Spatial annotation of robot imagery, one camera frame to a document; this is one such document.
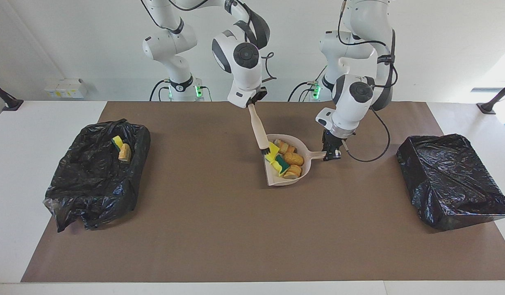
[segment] green light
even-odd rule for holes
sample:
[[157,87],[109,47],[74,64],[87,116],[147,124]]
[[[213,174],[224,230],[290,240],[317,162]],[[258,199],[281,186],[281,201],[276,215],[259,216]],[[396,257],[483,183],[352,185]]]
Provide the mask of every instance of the green light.
[[322,87],[319,85],[316,85],[316,88],[314,88],[314,93],[313,93],[313,98],[318,99],[320,97],[320,90],[322,90]]
[[194,86],[196,88],[196,96],[202,97],[203,93],[202,90],[200,89],[200,86]]

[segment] brown paper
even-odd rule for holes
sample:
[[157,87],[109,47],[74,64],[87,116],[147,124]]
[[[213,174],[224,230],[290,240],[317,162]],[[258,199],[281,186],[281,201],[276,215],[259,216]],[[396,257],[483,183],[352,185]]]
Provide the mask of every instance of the brown paper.
[[[316,114],[331,103],[266,103],[267,133],[321,149]],[[228,102],[109,102],[100,121],[146,125],[152,145],[133,213],[85,231],[51,220],[23,282],[505,280],[494,223],[438,232],[419,220],[395,152],[442,135],[425,103],[379,112],[392,144],[379,161],[313,163],[295,185],[268,187],[247,110]],[[349,140],[370,159],[386,133],[371,113]]]

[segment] bread piece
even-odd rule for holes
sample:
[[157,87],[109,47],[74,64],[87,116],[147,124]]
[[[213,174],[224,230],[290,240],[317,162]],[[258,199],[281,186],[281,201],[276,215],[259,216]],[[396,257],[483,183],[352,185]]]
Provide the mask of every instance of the bread piece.
[[279,153],[282,155],[286,153],[294,153],[296,151],[296,148],[294,146],[290,146],[287,142],[284,142],[282,140],[275,140],[275,145],[280,148]]
[[124,143],[121,146],[120,153],[118,156],[118,159],[123,162],[130,162],[130,158],[132,157],[132,152],[130,150],[130,146],[126,143]]
[[298,165],[291,165],[289,169],[292,169],[294,172],[298,172],[298,175],[302,175],[302,168]]
[[302,168],[298,165],[291,165],[286,171],[284,179],[297,179],[302,175]]
[[303,157],[301,155],[298,155],[297,153],[286,153],[284,155],[284,160],[289,165],[298,165],[298,166],[303,165]]

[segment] white dustpan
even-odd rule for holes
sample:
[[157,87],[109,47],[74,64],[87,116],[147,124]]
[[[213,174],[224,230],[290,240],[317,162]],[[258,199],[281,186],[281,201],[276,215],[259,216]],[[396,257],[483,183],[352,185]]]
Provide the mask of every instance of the white dustpan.
[[325,152],[309,151],[307,146],[305,146],[305,144],[301,140],[299,140],[294,136],[287,136],[285,134],[268,134],[267,139],[270,142],[274,142],[275,140],[279,139],[294,146],[296,148],[297,153],[301,155],[305,161],[302,166],[302,175],[299,178],[283,179],[281,177],[278,177],[277,170],[274,169],[274,167],[264,159],[265,174],[267,175],[267,184],[269,186],[284,186],[297,183],[300,179],[305,177],[307,173],[309,173],[309,170],[311,170],[311,161],[313,159],[323,159],[325,157]]

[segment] sponge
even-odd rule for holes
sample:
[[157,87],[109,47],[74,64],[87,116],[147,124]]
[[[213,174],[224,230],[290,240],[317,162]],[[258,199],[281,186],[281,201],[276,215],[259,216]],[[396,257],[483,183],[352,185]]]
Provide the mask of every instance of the sponge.
[[291,167],[284,158],[278,154],[280,148],[277,147],[274,143],[269,142],[269,149],[271,150],[267,155],[265,155],[265,159],[269,162],[274,169],[278,171],[278,176],[284,176],[285,172]]
[[270,152],[265,155],[265,159],[267,162],[272,163],[276,160],[276,155],[278,155],[278,151],[280,151],[280,148],[277,147],[274,143],[269,142],[269,150]]
[[120,136],[116,136],[112,140],[110,140],[114,146],[116,147],[116,150],[121,151],[121,147],[123,146],[123,141],[121,140]]

